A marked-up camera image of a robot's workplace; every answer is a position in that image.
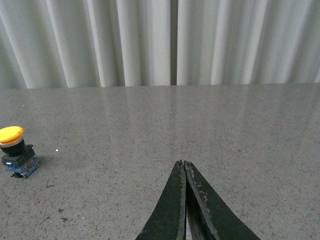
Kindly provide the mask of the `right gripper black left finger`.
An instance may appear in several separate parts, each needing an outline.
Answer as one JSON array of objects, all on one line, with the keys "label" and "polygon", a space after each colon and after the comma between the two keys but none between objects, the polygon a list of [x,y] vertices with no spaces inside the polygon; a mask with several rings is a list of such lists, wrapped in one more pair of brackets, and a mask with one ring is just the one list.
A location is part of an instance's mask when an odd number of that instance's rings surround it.
[{"label": "right gripper black left finger", "polygon": [[169,175],[158,202],[136,237],[137,240],[186,239],[186,172],[177,161]]}]

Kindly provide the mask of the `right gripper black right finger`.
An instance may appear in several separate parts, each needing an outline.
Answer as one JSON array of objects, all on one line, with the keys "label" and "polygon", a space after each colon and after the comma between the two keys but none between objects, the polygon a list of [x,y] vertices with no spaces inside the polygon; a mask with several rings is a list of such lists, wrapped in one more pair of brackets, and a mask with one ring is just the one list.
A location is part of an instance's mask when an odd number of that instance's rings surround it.
[{"label": "right gripper black right finger", "polygon": [[193,240],[258,240],[190,161],[184,162],[186,209]]}]

